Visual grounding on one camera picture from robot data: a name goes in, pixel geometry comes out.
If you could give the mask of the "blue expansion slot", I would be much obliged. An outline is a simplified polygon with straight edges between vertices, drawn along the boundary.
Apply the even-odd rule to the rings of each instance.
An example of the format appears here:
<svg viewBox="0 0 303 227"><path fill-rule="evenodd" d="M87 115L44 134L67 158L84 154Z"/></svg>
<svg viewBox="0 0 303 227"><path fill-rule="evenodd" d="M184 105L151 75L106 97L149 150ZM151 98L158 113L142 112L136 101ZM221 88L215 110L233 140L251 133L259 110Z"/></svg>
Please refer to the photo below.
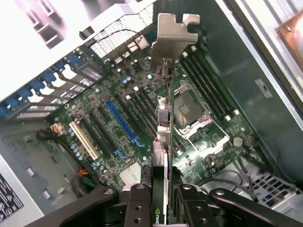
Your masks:
<svg viewBox="0 0 303 227"><path fill-rule="evenodd" d="M145 145L139 141L138 137L134 134L132 129L129 127L128 123L121 116L120 112L117 110L114 103L111 100L107 100L106 105L109 108L112 115L114 116L114 118L116 119L116 121L119 123L119 125L122 127L128 138L130 139L130 141L138 147L145 147Z"/></svg>

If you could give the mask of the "white expansion slot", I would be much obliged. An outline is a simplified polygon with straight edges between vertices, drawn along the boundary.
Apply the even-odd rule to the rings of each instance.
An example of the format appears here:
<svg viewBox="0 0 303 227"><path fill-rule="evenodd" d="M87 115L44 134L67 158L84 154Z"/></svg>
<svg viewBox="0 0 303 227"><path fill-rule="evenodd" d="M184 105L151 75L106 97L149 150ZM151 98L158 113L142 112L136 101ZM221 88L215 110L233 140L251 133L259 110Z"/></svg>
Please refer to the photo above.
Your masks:
<svg viewBox="0 0 303 227"><path fill-rule="evenodd" d="M91 141L89 140L87 135L83 132L81 127L75 121L70 122L69 127L72 129L74 134L77 136L77 138L79 139L79 141L81 142L81 144L83 145L85 150L88 152L90 157L93 160L98 159L99 153L97 152L97 150L95 149L94 145L91 143Z"/></svg>

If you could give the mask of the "perforated metal drive cage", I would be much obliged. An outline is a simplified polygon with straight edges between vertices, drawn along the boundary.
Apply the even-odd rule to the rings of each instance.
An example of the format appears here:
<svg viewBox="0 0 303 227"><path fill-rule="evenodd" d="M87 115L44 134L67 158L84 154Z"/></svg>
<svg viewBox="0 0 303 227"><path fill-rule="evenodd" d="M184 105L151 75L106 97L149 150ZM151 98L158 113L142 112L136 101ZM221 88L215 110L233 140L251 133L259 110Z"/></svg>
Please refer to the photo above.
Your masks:
<svg viewBox="0 0 303 227"><path fill-rule="evenodd" d="M251 163L244 161L243 165L245 172L239 162L234 161L214 177L242 184L246 188L249 188L250 177L253 192L260 204L303 222L303 191L270 173L261 173Z"/></svg>

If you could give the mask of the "grey plastic parts rack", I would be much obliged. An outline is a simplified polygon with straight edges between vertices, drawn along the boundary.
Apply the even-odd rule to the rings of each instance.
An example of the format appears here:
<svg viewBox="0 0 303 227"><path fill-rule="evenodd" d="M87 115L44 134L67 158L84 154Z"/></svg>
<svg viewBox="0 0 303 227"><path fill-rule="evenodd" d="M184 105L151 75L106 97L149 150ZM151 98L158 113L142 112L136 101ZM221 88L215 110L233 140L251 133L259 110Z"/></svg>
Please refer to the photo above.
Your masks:
<svg viewBox="0 0 303 227"><path fill-rule="evenodd" d="M20 8L48 49L64 40L66 23L51 0L20 0Z"/></svg>

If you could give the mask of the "CPU socket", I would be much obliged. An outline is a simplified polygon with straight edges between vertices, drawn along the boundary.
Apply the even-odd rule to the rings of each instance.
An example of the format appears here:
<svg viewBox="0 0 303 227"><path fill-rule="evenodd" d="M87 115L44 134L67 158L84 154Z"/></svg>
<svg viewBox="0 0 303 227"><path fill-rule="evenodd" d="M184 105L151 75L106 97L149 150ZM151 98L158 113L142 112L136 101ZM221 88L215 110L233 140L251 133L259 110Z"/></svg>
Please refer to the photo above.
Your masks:
<svg viewBox="0 0 303 227"><path fill-rule="evenodd" d="M180 81L180 87L175 90L174 117L181 128L206 121L210 117L209 107L194 87L184 79Z"/></svg>

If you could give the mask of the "black chassis switch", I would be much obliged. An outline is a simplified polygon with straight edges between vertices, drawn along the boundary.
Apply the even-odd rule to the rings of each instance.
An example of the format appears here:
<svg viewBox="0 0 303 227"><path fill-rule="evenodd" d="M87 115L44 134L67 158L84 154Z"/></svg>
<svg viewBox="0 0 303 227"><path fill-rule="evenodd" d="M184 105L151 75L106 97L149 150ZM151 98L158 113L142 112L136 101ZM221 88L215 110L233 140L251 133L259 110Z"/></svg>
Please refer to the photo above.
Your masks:
<svg viewBox="0 0 303 227"><path fill-rule="evenodd" d="M81 40L86 40L89 36L91 36L94 33L95 33L94 29L91 26L88 26L84 30L79 31L79 37Z"/></svg>

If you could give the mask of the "black open PC case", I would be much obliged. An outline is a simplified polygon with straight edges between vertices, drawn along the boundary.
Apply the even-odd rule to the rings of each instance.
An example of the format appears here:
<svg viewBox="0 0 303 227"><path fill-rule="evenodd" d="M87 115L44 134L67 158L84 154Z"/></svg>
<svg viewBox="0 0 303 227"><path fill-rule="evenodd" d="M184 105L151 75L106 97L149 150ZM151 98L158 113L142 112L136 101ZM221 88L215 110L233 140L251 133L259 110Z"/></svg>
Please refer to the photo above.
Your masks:
<svg viewBox="0 0 303 227"><path fill-rule="evenodd" d="M287 6L295 8L294 16L260 34L251 26L255 15L265 14L269 21L279 1L51 2L66 23L66 35L48 49L20 8L20 0L0 0L0 154L32 177L31 184L47 204L45 215L104 186L98 184L84 195L74 190L72 180L80 164L49 141L47 130L55 113L104 78L107 62L119 64L144 50L152 56L160 13L176 15L178 23L184 14L200 16L198 25L187 27L198 34L197 42L183 50L174 67L190 46L201 47L258 141L242 161L303 191L303 0L286 0ZM88 26L95 33L81 40L79 31ZM210 180L201 185L182 183L200 187L203 194L224 188L250 198L240 188ZM105 187L121 193L125 186L121 190ZM178 219L184 210L175 187L171 205L170 223L164 227L189 227Z"/></svg>

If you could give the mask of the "green motherboard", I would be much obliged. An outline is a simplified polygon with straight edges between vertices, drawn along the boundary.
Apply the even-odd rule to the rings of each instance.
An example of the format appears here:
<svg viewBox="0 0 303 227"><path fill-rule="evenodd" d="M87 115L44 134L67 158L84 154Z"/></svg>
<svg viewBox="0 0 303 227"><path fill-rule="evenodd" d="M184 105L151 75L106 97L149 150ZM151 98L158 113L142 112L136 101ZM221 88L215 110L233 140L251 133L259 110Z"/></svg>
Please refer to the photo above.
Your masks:
<svg viewBox="0 0 303 227"><path fill-rule="evenodd" d="M175 90L180 81L190 83L201 93L180 65L182 59L190 61L192 51L183 53L175 64ZM155 141L158 125L158 107L164 103L166 86L149 72L151 55L148 50L129 55L119 64L107 62L108 74L93 87L85 90L66 103L54 116L53 125L47 130L50 142L67 151L80 164L72 180L74 190L80 195L89 193L101 184L121 190L125 184L119 174L138 162L143 166L151 163L152 143ZM134 134L145 147L133 144L122 127L116 121L106 101L111 100L128 123ZM172 163L180 172L185 183L203 184L205 180L223 183L233 190L235 182L217 179L216 173L229 164L238 161L245 172L242 157L248 155L258 144L253 129L240 112L239 115L227 115L218 119L209 108L210 117L214 119L229 135L230 141L220 153L199 157L194 146L185 140L174 117ZM75 121L87 135L99 157L93 160L77 136L69 127ZM235 147L233 138L241 137L243 145Z"/></svg>

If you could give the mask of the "metal socket cover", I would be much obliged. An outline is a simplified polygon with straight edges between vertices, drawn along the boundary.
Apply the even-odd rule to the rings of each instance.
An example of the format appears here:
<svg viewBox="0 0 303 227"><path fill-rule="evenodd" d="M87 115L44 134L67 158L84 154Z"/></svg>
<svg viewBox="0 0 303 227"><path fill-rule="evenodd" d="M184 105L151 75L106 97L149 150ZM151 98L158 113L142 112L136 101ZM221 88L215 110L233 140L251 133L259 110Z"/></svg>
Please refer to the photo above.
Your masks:
<svg viewBox="0 0 303 227"><path fill-rule="evenodd" d="M197 121L179 132L194 146L194 150L201 158L220 153L231 138L211 117Z"/></svg>

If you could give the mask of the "grey power supply unit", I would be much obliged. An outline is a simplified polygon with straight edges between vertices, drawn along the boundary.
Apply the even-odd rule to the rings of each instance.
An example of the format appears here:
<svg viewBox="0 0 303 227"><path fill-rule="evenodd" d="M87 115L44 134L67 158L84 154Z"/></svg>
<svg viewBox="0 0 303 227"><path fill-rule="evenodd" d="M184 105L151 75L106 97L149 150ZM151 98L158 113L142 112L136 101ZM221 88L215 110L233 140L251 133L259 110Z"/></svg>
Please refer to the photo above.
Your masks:
<svg viewBox="0 0 303 227"><path fill-rule="evenodd" d="M25 226L45 215L45 199L31 183L32 177L16 161L0 154L0 202L8 210L5 224Z"/></svg>

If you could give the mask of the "silver chipset heat sink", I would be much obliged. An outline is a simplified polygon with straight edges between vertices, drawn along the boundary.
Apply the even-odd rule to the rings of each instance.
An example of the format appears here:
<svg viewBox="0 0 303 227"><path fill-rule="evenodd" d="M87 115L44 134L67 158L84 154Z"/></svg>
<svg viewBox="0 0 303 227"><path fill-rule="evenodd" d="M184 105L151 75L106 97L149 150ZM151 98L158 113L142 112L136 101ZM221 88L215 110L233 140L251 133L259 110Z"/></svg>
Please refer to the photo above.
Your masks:
<svg viewBox="0 0 303 227"><path fill-rule="evenodd" d="M124 169L120 174L122 182L125 185L140 183L141 182L141 165L138 162L133 163L126 169Z"/></svg>

